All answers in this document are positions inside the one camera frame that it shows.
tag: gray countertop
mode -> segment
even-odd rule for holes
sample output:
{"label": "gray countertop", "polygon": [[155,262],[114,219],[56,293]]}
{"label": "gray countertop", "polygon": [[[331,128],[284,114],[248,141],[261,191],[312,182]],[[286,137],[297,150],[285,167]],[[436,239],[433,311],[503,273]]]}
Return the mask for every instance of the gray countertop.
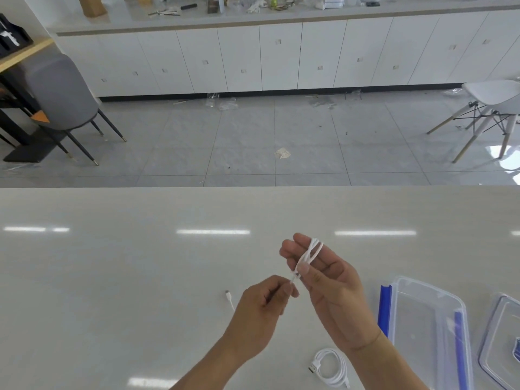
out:
{"label": "gray countertop", "polygon": [[204,0],[170,2],[174,5],[197,2],[199,6],[183,11],[181,16],[149,17],[148,13],[156,10],[155,7],[143,7],[136,1],[119,2],[108,6],[106,15],[90,19],[82,12],[76,12],[47,29],[57,35],[79,35],[520,8],[520,0],[382,0],[381,6],[377,7],[345,6],[321,11],[298,4],[287,11],[262,9],[260,13],[247,14],[243,10],[227,7],[224,14],[207,14]]}
{"label": "gray countertop", "polygon": [[[0,189],[0,388],[137,390],[132,384],[148,378],[166,390],[229,323],[225,290],[238,302],[251,284],[291,275],[278,250],[296,231],[357,268],[374,314],[380,285],[405,275],[459,296],[474,336],[493,292],[520,299],[518,193]],[[302,295],[289,302],[268,348],[226,389],[328,389],[307,367],[333,344],[297,286]],[[348,377],[352,390],[362,389],[350,363]],[[476,390],[489,388],[475,380]]]}

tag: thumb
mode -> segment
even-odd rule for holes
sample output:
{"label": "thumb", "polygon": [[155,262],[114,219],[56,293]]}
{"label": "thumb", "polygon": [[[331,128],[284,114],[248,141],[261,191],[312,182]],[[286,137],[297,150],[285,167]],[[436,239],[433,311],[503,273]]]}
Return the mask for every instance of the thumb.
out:
{"label": "thumb", "polygon": [[330,302],[337,302],[341,288],[340,282],[328,278],[307,262],[300,262],[296,269],[308,286],[318,290]]}
{"label": "thumb", "polygon": [[272,296],[271,301],[267,304],[267,310],[275,314],[276,316],[280,316],[289,301],[289,297],[293,291],[292,283],[284,283],[282,286],[276,290],[274,296]]}

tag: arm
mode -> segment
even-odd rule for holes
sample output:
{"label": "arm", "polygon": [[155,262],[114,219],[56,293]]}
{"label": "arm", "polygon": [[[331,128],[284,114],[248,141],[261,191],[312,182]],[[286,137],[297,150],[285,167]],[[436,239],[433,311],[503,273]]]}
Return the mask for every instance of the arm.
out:
{"label": "arm", "polygon": [[[291,270],[310,244],[308,236],[293,238],[280,249]],[[428,390],[381,333],[354,267],[324,246],[310,266],[302,262],[297,269],[316,314],[366,390]]]}
{"label": "arm", "polygon": [[298,294],[289,279],[276,275],[248,288],[222,338],[171,390],[222,390],[238,368],[265,349],[289,297]]}

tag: person's left hand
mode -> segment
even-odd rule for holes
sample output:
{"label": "person's left hand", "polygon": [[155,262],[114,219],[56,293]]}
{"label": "person's left hand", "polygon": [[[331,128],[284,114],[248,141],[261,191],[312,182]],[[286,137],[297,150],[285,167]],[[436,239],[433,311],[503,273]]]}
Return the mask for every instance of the person's left hand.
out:
{"label": "person's left hand", "polygon": [[289,279],[277,275],[244,291],[220,340],[239,365],[265,349],[291,295],[300,294]]}

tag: white chair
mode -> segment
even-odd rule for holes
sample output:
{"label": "white chair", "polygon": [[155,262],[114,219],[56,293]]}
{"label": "white chair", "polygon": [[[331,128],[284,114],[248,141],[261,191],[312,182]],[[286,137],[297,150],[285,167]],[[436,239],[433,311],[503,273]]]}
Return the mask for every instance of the white chair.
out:
{"label": "white chair", "polygon": [[[509,137],[513,133],[516,119],[520,114],[520,83],[514,80],[490,80],[487,82],[465,83],[462,87],[475,98],[475,101],[460,108],[444,122],[428,131],[427,134],[433,133],[452,120],[467,118],[461,116],[473,112],[473,121],[466,127],[466,130],[473,127],[482,117],[484,117],[484,120],[477,129],[474,129],[473,137],[465,144],[464,148],[453,160],[453,163],[459,161],[480,134],[494,126],[498,126],[504,134],[502,148],[498,156],[498,158],[503,158]],[[495,124],[488,127],[491,121],[495,121]]]}

